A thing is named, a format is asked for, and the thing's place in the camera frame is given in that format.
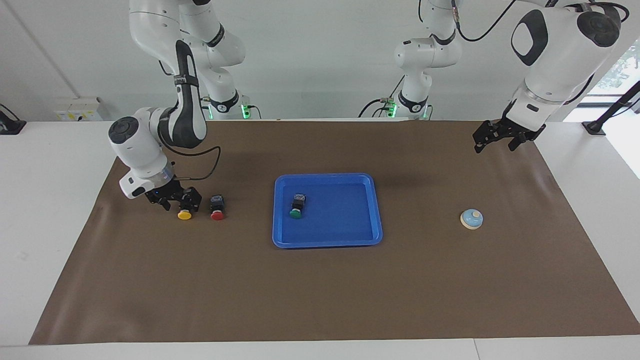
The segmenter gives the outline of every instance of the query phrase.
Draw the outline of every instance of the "black stand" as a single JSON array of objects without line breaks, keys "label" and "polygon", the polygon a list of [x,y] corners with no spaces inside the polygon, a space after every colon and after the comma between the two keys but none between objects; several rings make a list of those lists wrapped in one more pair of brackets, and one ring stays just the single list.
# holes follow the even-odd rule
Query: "black stand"
[{"label": "black stand", "polygon": [[26,124],[26,121],[9,119],[0,111],[0,135],[18,135]]},{"label": "black stand", "polygon": [[611,119],[613,115],[615,115],[618,110],[622,109],[631,99],[633,99],[640,92],[640,81],[638,81],[634,86],[629,89],[629,91],[622,95],[622,97],[616,101],[615,104],[611,105],[611,107],[604,113],[602,116],[592,122],[583,122],[582,126],[587,130],[587,132],[591,135],[606,135],[604,131],[602,131],[602,126],[607,122],[607,120]]}]

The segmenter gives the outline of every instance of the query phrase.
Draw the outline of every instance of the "red button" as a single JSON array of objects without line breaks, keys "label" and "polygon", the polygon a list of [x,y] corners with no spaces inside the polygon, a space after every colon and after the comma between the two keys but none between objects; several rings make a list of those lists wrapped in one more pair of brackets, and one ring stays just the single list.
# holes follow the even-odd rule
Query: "red button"
[{"label": "red button", "polygon": [[211,214],[211,218],[215,221],[220,221],[225,218],[225,214],[220,210],[216,210]]}]

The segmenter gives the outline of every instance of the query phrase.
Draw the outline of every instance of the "blue plastic tray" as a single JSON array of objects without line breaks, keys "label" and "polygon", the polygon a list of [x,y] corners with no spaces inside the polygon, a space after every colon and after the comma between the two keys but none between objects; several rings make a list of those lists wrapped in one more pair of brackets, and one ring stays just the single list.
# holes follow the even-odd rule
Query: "blue plastic tray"
[{"label": "blue plastic tray", "polygon": [[[307,196],[301,219],[289,216],[293,196]],[[368,174],[283,175],[276,180],[273,243],[283,249],[375,245],[382,224]]]}]

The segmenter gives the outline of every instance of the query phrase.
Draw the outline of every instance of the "white robotic arm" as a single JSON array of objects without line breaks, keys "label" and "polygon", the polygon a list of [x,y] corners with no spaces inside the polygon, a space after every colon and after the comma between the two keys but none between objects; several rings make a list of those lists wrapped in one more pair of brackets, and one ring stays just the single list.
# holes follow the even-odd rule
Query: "white robotic arm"
[{"label": "white robotic arm", "polygon": [[476,152],[503,138],[513,138],[512,151],[535,140],[551,115],[585,91],[620,37],[623,20],[617,8],[628,11],[593,2],[544,7],[522,18],[511,46],[529,73],[502,118],[484,122],[474,133]]},{"label": "white robotic arm", "polygon": [[396,64],[404,71],[403,87],[394,97],[396,116],[410,119],[422,117],[427,109],[433,80],[426,71],[455,65],[462,57],[451,0],[428,0],[422,9],[429,37],[413,38],[396,47]]},{"label": "white robotic arm", "polygon": [[192,149],[207,135],[200,82],[218,119],[246,117],[243,96],[223,69],[244,60],[244,47],[220,24],[210,1],[130,1],[131,36],[145,52],[167,64],[178,99],[171,108],[142,108],[109,129],[113,150],[131,168],[120,180],[125,195],[133,199],[145,194],[167,210],[169,200],[179,201],[180,218],[198,211],[202,198],[194,188],[182,188],[160,144]]}]

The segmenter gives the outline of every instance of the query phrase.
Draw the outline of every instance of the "power socket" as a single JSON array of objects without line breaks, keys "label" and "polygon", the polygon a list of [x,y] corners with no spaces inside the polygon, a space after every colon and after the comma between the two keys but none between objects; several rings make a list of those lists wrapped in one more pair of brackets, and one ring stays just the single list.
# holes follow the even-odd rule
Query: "power socket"
[{"label": "power socket", "polygon": [[60,121],[103,121],[102,107],[96,97],[56,99],[56,116]]}]

